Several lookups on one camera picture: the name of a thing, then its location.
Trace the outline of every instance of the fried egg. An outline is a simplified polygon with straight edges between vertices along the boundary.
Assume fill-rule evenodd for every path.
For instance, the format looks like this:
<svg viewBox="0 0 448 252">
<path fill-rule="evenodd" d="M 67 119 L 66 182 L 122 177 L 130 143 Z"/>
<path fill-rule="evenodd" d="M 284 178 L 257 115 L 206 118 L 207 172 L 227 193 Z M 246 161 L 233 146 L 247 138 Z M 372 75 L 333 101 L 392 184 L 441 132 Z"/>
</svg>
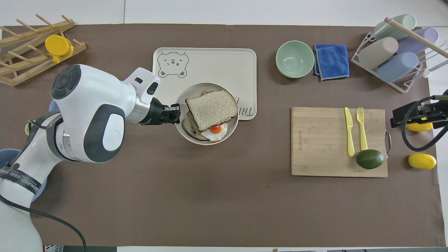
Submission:
<svg viewBox="0 0 448 252">
<path fill-rule="evenodd" d="M 204 130 L 201 132 L 201 135 L 209 139 L 210 141 L 216 143 L 221 141 L 221 139 L 225 136 L 227 133 L 227 123 L 223 123 L 218 126 L 211 127 L 208 130 Z"/>
</svg>

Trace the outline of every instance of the blue cloth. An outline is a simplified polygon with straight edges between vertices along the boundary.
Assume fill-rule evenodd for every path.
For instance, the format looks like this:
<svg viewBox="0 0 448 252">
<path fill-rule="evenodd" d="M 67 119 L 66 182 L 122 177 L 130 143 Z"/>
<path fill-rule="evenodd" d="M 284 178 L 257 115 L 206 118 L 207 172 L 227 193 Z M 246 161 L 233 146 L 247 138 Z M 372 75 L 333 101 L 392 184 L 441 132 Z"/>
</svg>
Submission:
<svg viewBox="0 0 448 252">
<path fill-rule="evenodd" d="M 314 53 L 314 73 L 321 80 L 349 77 L 349 53 L 346 45 L 316 44 Z"/>
</svg>

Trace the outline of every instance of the black cable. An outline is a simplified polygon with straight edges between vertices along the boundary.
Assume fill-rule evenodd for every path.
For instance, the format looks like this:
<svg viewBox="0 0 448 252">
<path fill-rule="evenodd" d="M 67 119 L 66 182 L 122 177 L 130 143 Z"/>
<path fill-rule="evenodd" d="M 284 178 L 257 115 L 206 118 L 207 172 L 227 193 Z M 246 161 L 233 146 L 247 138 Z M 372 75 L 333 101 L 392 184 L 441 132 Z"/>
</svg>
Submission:
<svg viewBox="0 0 448 252">
<path fill-rule="evenodd" d="M 45 127 L 45 126 L 42 126 L 42 125 L 39 125 L 39 124 L 37 124 L 36 123 L 36 121 L 33 121 L 33 120 L 28 120 L 28 129 L 30 130 L 31 129 L 31 126 L 30 125 L 34 125 L 34 126 L 36 126 L 36 127 L 38 127 L 39 129 L 46 129 L 47 127 Z"/>
<path fill-rule="evenodd" d="M 444 128 L 435 136 L 431 141 L 429 141 L 427 144 L 420 148 L 416 148 L 411 145 L 411 143 L 408 141 L 408 138 L 406 137 L 406 124 L 409 120 L 409 116 L 411 115 L 414 108 L 416 108 L 418 105 L 422 104 L 423 102 L 427 100 L 435 100 L 435 96 L 429 96 L 424 99 L 421 99 L 419 101 L 414 102 L 412 106 L 409 107 L 408 111 L 406 111 L 406 114 L 404 115 L 403 121 L 401 122 L 401 136 L 403 137 L 403 141 L 405 144 L 409 147 L 409 149 L 415 151 L 415 152 L 422 152 L 430 147 L 432 147 L 447 131 L 448 131 L 448 124 L 444 126 Z"/>
<path fill-rule="evenodd" d="M 82 241 L 82 251 L 84 251 L 84 252 L 86 251 L 87 246 L 86 246 L 86 240 L 84 239 L 84 236 L 82 236 L 81 232 L 78 229 L 76 229 L 76 227 L 71 225 L 70 223 L 68 223 L 68 222 L 66 222 L 66 221 L 64 221 L 62 219 L 59 219 L 58 217 L 55 217 L 53 215 L 50 215 L 50 214 L 47 214 L 47 213 L 43 213 L 43 212 L 40 212 L 40 211 L 31 209 L 31 208 L 28 208 L 28 207 L 24 207 L 22 205 L 16 204 L 14 202 L 11 202 L 11 201 L 5 199 L 2 195 L 0 195 L 0 201 L 2 201 L 5 204 L 8 204 L 10 206 L 13 206 L 15 208 L 18 208 L 20 210 L 24 210 L 24 211 L 27 211 L 27 212 L 30 212 L 30 213 L 34 213 L 34 214 L 37 214 L 37 215 L 40 215 L 40 216 L 44 216 L 44 217 L 50 218 L 52 220 L 55 220 L 57 222 L 60 222 L 60 223 L 62 223 L 64 225 L 68 226 L 73 231 L 75 231 L 75 233 L 79 236 L 79 238 L 81 238 L 81 241 Z"/>
</svg>

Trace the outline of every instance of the white wire rack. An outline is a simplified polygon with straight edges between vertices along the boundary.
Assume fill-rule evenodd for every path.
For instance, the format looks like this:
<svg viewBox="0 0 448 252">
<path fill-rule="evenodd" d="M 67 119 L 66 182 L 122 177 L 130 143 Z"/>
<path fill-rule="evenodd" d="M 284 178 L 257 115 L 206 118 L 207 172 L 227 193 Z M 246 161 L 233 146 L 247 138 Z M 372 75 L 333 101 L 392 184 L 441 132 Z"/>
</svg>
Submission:
<svg viewBox="0 0 448 252">
<path fill-rule="evenodd" d="M 397 29 L 402 30 L 403 32 L 405 32 L 407 35 L 409 35 L 410 37 L 413 37 L 414 39 L 418 40 L 419 42 L 427 45 L 429 48 L 432 49 L 431 52 L 425 54 L 425 56 L 427 56 L 428 54 L 431 53 L 435 53 L 434 55 L 432 55 L 429 58 L 432 58 L 438 54 L 442 55 L 445 57 L 445 61 L 441 62 L 440 64 L 427 69 L 427 68 L 423 68 L 423 63 L 426 60 L 421 60 L 422 58 L 424 59 L 424 56 L 419 57 L 418 60 L 418 64 L 415 66 L 414 69 L 412 69 L 407 75 L 405 75 L 404 77 L 394 81 L 394 82 L 386 82 L 387 84 L 389 84 L 390 86 L 392 86 L 393 88 L 397 89 L 399 92 L 401 93 L 406 93 L 407 91 L 409 91 L 409 89 L 411 88 L 412 83 L 416 80 L 419 79 L 421 77 L 427 78 L 432 71 L 444 66 L 444 65 L 448 65 L 448 52 L 444 51 L 442 49 L 442 46 L 447 46 L 447 43 L 445 41 L 445 43 L 438 47 L 435 44 L 431 43 L 430 41 L 424 39 L 423 37 L 419 36 L 418 34 L 416 34 L 415 32 L 407 29 L 406 27 L 402 26 L 401 24 L 395 22 L 393 19 L 390 18 L 385 18 L 385 21 L 387 22 L 387 24 L 385 24 L 383 27 L 381 27 L 378 31 L 376 31 L 375 33 L 369 32 L 364 40 L 361 42 L 361 44 L 359 45 L 358 49 L 356 50 L 355 54 L 353 55 L 351 61 L 355 64 L 357 64 L 358 66 L 360 66 L 361 68 L 363 68 L 364 70 L 366 70 L 367 72 L 373 74 L 374 76 L 378 77 L 378 74 L 376 72 L 376 69 L 369 69 L 365 66 L 363 66 L 360 62 L 359 62 L 359 52 L 364 49 L 365 47 L 367 47 L 368 45 L 372 44 L 373 42 L 376 41 L 375 36 L 381 31 L 383 30 L 386 26 L 388 25 L 392 25 Z"/>
</svg>

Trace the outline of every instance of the yellow cup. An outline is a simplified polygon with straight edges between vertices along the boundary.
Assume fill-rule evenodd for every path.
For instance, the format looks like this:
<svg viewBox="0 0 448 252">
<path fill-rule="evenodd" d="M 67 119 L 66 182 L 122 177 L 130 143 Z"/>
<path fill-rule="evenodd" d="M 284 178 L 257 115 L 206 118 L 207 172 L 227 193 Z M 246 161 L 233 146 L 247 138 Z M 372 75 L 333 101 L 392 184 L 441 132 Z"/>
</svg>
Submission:
<svg viewBox="0 0 448 252">
<path fill-rule="evenodd" d="M 73 54 L 73 45 L 70 40 L 59 35 L 49 36 L 45 40 L 45 48 L 53 55 L 54 63 L 59 63 Z"/>
</svg>

